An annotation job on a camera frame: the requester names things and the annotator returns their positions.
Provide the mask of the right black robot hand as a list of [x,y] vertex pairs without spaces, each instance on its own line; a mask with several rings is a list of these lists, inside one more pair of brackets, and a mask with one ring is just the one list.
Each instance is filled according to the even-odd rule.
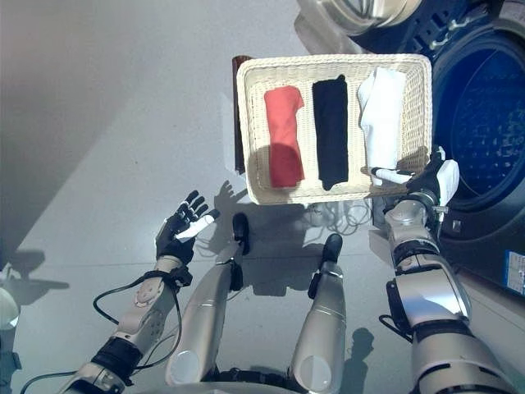
[[434,145],[427,165],[421,173],[386,167],[370,167],[374,181],[403,185],[407,195],[426,196],[432,206],[445,207],[459,188],[459,164],[446,157],[445,149]]

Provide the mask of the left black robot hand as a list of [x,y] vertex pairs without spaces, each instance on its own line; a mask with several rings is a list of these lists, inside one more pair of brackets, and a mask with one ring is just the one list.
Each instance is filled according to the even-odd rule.
[[197,190],[191,191],[162,224],[155,239],[156,258],[171,256],[188,264],[194,256],[197,235],[219,217],[220,212],[209,208]]

